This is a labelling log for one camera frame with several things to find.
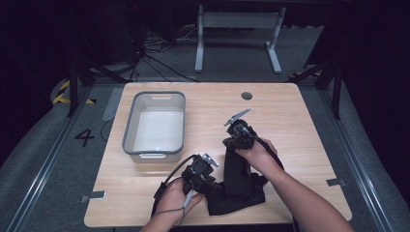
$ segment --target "metal frame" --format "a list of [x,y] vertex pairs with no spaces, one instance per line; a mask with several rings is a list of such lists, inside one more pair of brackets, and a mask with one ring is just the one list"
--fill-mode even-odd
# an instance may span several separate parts
[[266,49],[268,50],[275,73],[281,73],[281,67],[275,52],[275,45],[278,40],[278,34],[285,11],[285,8],[281,8],[278,13],[204,12],[204,7],[200,5],[198,12],[198,47],[196,49],[195,71],[197,73],[202,72],[204,56],[203,29],[205,27],[229,27],[273,29],[273,37],[269,42],[266,42]]

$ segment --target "person's right hand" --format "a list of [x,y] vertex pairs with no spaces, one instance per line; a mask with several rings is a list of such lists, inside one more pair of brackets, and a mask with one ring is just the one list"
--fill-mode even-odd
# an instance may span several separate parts
[[[263,141],[267,142],[271,149],[278,153],[277,149],[274,147],[272,142],[268,139],[261,138]],[[272,158],[272,156],[266,151],[266,149],[258,141],[255,141],[250,150],[236,149],[235,152],[241,157],[245,158],[248,163],[258,170],[262,175],[266,175],[268,171],[281,170],[277,162]]]

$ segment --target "white plastic bin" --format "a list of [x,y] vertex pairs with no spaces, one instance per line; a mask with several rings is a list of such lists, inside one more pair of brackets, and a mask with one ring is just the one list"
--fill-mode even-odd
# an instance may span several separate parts
[[177,91],[145,91],[132,102],[123,139],[135,162],[178,161],[184,147],[185,95]]

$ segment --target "wooden table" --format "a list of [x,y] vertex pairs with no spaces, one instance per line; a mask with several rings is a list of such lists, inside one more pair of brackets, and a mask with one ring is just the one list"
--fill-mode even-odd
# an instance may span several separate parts
[[[182,160],[208,153],[220,167],[212,176],[223,181],[223,161],[228,137],[223,124],[250,107],[242,119],[259,136],[273,141],[285,170],[330,201],[346,219],[352,215],[340,186],[326,180],[335,173],[298,87],[291,83],[131,83],[124,88],[94,191],[106,191],[106,199],[91,200],[85,215],[90,227],[141,226],[150,218],[153,195],[161,181],[179,162],[135,163],[123,151],[122,140],[135,94],[147,90],[175,90],[185,94],[186,124]],[[241,95],[252,94],[246,101]],[[292,217],[272,185],[265,187],[266,203],[226,216],[210,217],[206,200],[185,218],[184,225],[289,223]]]

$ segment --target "hand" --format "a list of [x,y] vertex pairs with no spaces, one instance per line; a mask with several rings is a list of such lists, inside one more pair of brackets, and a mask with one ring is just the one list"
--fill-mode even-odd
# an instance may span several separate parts
[[[269,147],[271,147],[275,154],[278,153],[277,149],[274,147],[270,140],[264,138],[261,139],[268,143]],[[262,173],[262,175],[266,175],[267,171],[270,171],[273,168],[275,170],[281,170],[277,162],[257,140],[255,140],[250,150],[236,149],[235,152],[241,157],[245,158],[249,162],[249,164],[260,173]]]
[[142,231],[168,231],[173,225],[181,222],[184,216],[204,198],[202,194],[196,194],[190,200],[187,208],[183,210],[183,204],[187,199],[183,186],[184,180],[178,179],[166,188],[154,216]]

